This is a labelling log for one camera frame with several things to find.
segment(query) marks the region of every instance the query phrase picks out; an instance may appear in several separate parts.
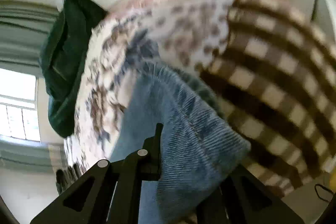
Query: spotted fabric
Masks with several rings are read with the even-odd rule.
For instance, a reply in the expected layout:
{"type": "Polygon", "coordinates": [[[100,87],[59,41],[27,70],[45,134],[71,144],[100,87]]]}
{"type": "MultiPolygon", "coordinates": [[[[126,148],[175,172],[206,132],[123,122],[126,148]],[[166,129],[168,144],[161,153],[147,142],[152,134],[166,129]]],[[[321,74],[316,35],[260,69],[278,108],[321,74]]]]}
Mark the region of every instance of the spotted fabric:
{"type": "Polygon", "coordinates": [[[288,194],[332,169],[335,44],[280,0],[188,0],[107,18],[90,40],[69,164],[109,158],[136,81],[130,69],[115,76],[143,30],[163,61],[217,93],[230,126],[252,145],[245,167],[265,185],[288,194]]]}

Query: denim seam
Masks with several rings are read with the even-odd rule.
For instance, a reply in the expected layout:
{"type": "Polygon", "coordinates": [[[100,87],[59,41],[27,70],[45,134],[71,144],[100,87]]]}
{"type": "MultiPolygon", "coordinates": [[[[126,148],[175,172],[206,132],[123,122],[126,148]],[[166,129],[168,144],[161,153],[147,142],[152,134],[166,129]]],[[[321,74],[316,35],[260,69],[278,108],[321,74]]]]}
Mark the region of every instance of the denim seam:
{"type": "MultiPolygon", "coordinates": [[[[165,66],[165,67],[160,68],[160,72],[163,71],[165,68],[169,68],[169,67],[168,67],[168,66],[165,66]]],[[[157,77],[157,75],[155,75],[155,74],[152,74],[152,73],[150,74],[150,73],[148,73],[148,72],[144,72],[142,69],[140,69],[140,70],[138,70],[138,71],[139,71],[141,74],[144,74],[144,75],[147,75],[147,76],[153,78],[154,80],[158,81],[158,82],[160,83],[160,85],[162,85],[162,87],[167,91],[167,94],[173,99],[173,100],[172,100],[173,103],[174,103],[175,105],[177,105],[176,109],[178,110],[178,112],[179,112],[180,114],[182,114],[184,117],[186,117],[186,120],[187,120],[188,124],[189,124],[190,127],[193,129],[193,132],[194,132],[194,134],[196,135],[196,137],[197,137],[197,139],[198,139],[198,141],[199,141],[199,145],[200,145],[200,147],[202,148],[203,153],[204,153],[205,156],[208,158],[208,160],[209,160],[209,162],[211,163],[211,165],[212,165],[216,170],[218,170],[220,173],[222,173],[222,174],[226,174],[226,172],[220,167],[220,164],[216,164],[215,161],[212,160],[211,156],[207,153],[207,151],[206,151],[207,149],[204,147],[204,144],[203,144],[203,142],[202,142],[202,140],[201,140],[201,138],[200,138],[200,135],[199,135],[198,131],[195,129],[195,126],[191,123],[191,121],[190,121],[190,119],[189,119],[189,116],[186,115],[186,114],[183,112],[181,106],[180,106],[178,103],[176,103],[175,98],[171,95],[170,90],[167,88],[167,84],[166,84],[164,81],[162,81],[159,77],[157,77]]]]}

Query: green jacket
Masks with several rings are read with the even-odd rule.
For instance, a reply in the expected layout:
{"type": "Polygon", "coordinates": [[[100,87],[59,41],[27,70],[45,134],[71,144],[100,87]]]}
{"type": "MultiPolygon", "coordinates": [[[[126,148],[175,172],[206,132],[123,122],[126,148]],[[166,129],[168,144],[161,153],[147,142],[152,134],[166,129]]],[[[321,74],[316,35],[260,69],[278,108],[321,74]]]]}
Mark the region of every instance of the green jacket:
{"type": "Polygon", "coordinates": [[[91,29],[107,12],[91,0],[66,0],[40,54],[49,94],[49,122],[63,138],[74,132],[74,112],[91,29]]]}

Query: denim garment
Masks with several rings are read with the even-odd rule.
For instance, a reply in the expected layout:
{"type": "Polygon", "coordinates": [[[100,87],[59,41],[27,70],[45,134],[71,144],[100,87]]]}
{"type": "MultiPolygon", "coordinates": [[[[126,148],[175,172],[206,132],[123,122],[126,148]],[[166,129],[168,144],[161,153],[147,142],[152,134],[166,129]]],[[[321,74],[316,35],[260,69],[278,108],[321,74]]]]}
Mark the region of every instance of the denim garment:
{"type": "Polygon", "coordinates": [[[153,60],[138,63],[137,70],[110,161],[142,148],[143,141],[154,135],[156,124],[163,123],[161,178],[142,182],[139,223],[170,223],[209,196],[247,154],[250,144],[210,107],[219,109],[215,95],[200,80],[153,60]]]}

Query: window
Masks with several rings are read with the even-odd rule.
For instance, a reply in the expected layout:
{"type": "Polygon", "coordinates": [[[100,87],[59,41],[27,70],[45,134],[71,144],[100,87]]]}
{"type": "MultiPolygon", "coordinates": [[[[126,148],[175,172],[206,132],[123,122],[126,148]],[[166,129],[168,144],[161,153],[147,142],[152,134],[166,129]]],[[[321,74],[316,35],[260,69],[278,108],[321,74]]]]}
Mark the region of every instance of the window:
{"type": "Polygon", "coordinates": [[[0,69],[0,134],[40,141],[36,77],[0,69]]]}

